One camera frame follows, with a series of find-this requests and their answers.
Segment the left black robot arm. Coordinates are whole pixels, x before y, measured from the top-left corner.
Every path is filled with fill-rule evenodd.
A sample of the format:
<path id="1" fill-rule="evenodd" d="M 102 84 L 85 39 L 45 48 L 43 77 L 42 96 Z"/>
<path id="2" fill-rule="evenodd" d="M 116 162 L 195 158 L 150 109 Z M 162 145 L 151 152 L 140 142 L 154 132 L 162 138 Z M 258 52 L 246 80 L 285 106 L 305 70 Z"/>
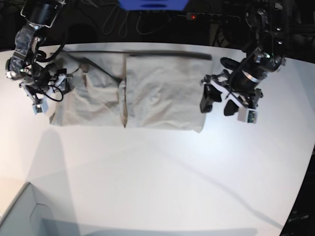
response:
<path id="1" fill-rule="evenodd" d="M 225 96 L 225 116 L 236 114 L 239 121 L 255 124 L 258 101 L 263 98 L 257 86 L 285 64 L 284 4 L 279 0 L 256 0 L 246 8 L 245 20 L 251 32 L 251 39 L 242 50 L 246 57 L 240 62 L 221 58 L 223 71 L 201 80 L 204 91 L 200 111 L 211 112 L 213 104 Z"/>

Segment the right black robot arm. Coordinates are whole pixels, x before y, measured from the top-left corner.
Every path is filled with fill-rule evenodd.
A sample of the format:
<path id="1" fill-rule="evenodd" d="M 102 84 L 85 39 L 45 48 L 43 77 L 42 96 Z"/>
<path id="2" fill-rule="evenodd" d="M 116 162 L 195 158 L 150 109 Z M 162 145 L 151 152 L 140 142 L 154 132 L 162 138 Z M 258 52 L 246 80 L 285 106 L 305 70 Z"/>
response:
<path id="1" fill-rule="evenodd" d="M 14 53 L 6 62 L 6 77 L 20 81 L 19 86 L 31 99 L 35 114 L 47 113 L 48 100 L 62 102 L 64 95 L 70 90 L 68 80 L 72 75 L 65 68 L 57 69 L 55 62 L 67 37 L 49 57 L 39 49 L 46 40 L 44 29 L 53 26 L 65 4 L 64 0 L 26 1 L 20 13 L 26 24 L 17 32 Z M 60 99 L 52 97 L 56 92 L 60 94 Z"/>

